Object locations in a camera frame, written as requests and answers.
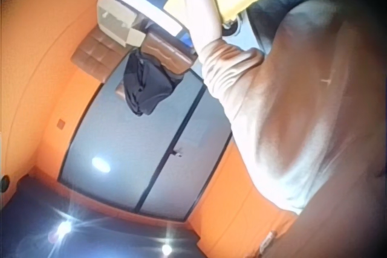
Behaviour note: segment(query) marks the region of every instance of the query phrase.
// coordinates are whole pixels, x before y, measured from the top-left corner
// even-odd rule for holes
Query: gray sliding door
[[[140,213],[183,220],[198,199],[230,137],[219,101],[206,91],[149,192]]]
[[[115,94],[125,58],[87,111],[68,150],[60,181],[96,200],[132,210],[181,126],[202,82],[185,74],[174,93],[150,115],[133,114]],[[93,166],[93,159],[109,172]]]

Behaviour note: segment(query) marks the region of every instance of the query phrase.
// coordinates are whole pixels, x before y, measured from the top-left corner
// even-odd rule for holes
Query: black bag
[[[154,56],[134,50],[123,76],[126,102],[137,116],[149,115],[182,79],[183,76],[167,71]]]

